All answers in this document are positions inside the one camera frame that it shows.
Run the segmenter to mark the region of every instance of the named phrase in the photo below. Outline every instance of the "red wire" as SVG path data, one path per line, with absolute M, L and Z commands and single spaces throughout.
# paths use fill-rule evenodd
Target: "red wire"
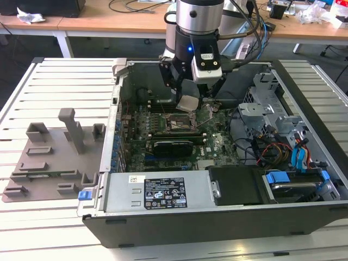
M 265 154 L 265 152 L 268 150 L 268 148 L 269 148 L 270 146 L 273 146 L 273 145 L 282 145 L 282 146 L 285 146 L 286 148 L 288 148 L 289 150 L 293 151 L 293 149 L 292 149 L 291 147 L 289 147 L 289 145 L 284 144 L 284 143 L 277 142 L 277 143 L 271 143 L 271 144 L 267 145 L 267 147 L 266 147 L 266 148 L 264 149 L 264 151 L 262 152 L 261 156 L 263 156 L 263 155 Z M 258 160 L 256 161 L 256 165 L 259 164 L 260 161 L 261 161 L 261 159 L 258 159 Z
M 311 167 L 309 166 L 309 161 L 310 161 L 310 151 L 307 148 L 307 146 L 304 146 L 304 148 L 307 150 L 307 159 L 306 159 L 306 164 L 307 164 L 307 168 L 311 169 Z

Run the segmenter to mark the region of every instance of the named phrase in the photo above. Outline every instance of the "slatted metal surface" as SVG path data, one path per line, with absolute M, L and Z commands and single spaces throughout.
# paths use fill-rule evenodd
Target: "slatted metal surface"
M 348 154 L 348 100 L 344 93 L 317 66 L 307 61 L 283 60 L 285 69 L 299 86 L 323 123 Z M 298 112 L 288 96 L 291 111 Z
M 96 118 L 106 123 L 112 64 L 112 59 L 45 59 L 31 66 L 12 96 L 13 102 L 0 113 L 0 196 L 24 148 L 30 122 L 62 126 L 56 119 L 59 109 L 74 107 L 82 125 L 91 126 Z M 101 74 L 95 79 L 83 74 L 72 78 L 76 72 Z M 66 77 L 60 74 L 58 83 L 42 73 L 52 77 L 65 73 Z M 348 256 L 348 220 L 336 221 L 311 235 L 110 250 L 76 217 L 76 206 L 77 200 L 0 201 L 0 260 L 342 260 Z M 274 257 L 279 251 L 290 255 Z

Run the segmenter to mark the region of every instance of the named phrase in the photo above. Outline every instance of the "white paper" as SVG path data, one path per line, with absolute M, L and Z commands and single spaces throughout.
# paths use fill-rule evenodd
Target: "white paper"
M 29 14 L 26 12 L 23 12 L 17 7 L 18 15 L 17 17 L 24 23 L 31 24 L 31 23 L 38 23 L 45 21 L 44 17 L 41 14 Z

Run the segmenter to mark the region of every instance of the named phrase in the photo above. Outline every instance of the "green circuit board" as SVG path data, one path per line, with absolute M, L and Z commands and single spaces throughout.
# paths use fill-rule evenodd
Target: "green circuit board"
M 127 172 L 200 170 L 207 165 L 235 165 L 239 162 L 233 141 L 226 131 L 226 110 L 213 113 L 211 107 L 204 107 L 196 114 L 164 114 L 136 107 L 134 111 L 130 110 L 130 114 L 126 122 Z M 189 157 L 157 158 L 151 151 L 156 141 L 154 133 L 165 135 L 162 139 L 168 141 L 192 140 L 196 135 L 197 141 L 204 142 L 195 142 Z

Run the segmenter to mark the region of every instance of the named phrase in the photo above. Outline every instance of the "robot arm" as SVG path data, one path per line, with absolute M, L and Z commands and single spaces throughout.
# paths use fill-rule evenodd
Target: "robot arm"
M 231 2 L 245 16 L 235 1 L 231 0 Z M 254 0 L 253 3 L 256 14 L 259 16 Z M 218 39 L 246 37 L 255 33 L 259 25 L 259 19 L 254 27 L 245 16 L 252 30 L 242 34 L 220 36 L 218 27 L 221 22 L 223 5 L 223 0 L 178 0 L 176 23 L 168 21 L 168 14 L 165 15 L 167 23 L 176 24 L 175 50 L 173 50 L 174 58 L 172 61 L 166 60 L 164 57 L 159 68 L 165 85 L 176 93 L 177 103 L 182 98 L 182 82 L 185 79 L 191 80 L 197 84 L 200 92 L 197 106 L 197 109 L 200 109 L 204 98 L 215 97 L 219 92 L 226 80 L 226 72 L 231 72 L 234 68 L 248 63 L 255 57 L 254 55 L 249 60 L 237 62 L 220 56 L 217 46 Z

